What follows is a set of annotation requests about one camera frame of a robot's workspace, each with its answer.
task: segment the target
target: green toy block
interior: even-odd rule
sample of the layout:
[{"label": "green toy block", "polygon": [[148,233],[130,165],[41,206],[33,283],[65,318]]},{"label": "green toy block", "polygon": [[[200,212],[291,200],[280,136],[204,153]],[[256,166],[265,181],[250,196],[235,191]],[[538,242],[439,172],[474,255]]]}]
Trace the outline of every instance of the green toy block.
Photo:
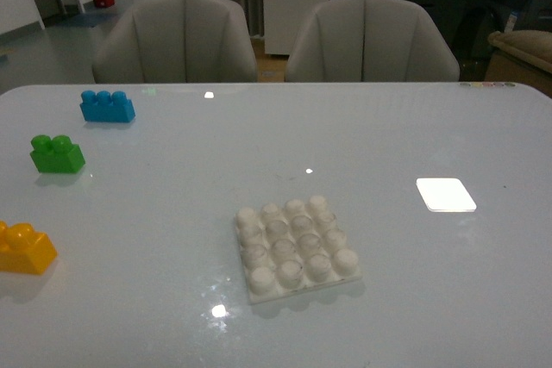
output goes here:
[{"label": "green toy block", "polygon": [[34,151],[31,159],[39,172],[76,173],[85,164],[80,147],[66,135],[50,140],[47,135],[36,135],[31,140]]}]

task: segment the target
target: table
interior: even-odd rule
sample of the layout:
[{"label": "table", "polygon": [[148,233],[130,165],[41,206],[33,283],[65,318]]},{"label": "table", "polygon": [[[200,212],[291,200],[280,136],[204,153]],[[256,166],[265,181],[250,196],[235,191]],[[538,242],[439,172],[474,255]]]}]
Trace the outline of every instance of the table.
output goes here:
[{"label": "table", "polygon": [[[125,90],[136,119],[85,122],[90,88]],[[0,273],[0,365],[549,368],[551,131],[552,101],[521,84],[9,91],[0,220],[59,257]],[[39,174],[36,134],[69,135],[81,173]],[[476,210],[429,211],[416,181],[440,177]],[[235,213],[313,194],[363,279],[249,305]]]}]

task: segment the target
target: blue toy block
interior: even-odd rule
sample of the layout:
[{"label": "blue toy block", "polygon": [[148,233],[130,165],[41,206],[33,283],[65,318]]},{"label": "blue toy block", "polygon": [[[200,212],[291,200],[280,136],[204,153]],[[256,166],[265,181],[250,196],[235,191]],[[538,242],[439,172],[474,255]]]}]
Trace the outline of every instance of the blue toy block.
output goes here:
[{"label": "blue toy block", "polygon": [[80,96],[83,98],[80,109],[89,122],[131,122],[135,119],[132,101],[121,90],[113,94],[106,90],[97,94],[93,90],[85,90]]}]

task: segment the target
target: white chair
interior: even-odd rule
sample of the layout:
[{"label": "white chair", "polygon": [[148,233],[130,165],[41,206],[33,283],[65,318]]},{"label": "white chair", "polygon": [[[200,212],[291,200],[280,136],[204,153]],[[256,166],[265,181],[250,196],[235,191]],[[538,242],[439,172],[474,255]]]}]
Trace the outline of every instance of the white chair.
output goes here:
[{"label": "white chair", "polygon": [[92,63],[99,84],[255,82],[242,7],[230,0],[146,0],[127,10]]},{"label": "white chair", "polygon": [[404,0],[329,0],[304,19],[287,82],[457,81],[455,56],[428,13]]}]

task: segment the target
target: yellow toy block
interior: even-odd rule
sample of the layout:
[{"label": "yellow toy block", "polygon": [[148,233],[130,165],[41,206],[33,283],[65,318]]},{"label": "yellow toy block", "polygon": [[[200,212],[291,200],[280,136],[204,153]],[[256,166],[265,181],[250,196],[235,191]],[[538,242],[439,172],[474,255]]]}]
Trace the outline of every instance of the yellow toy block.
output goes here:
[{"label": "yellow toy block", "polygon": [[8,227],[0,221],[0,271],[41,275],[57,255],[46,233],[28,223]]}]

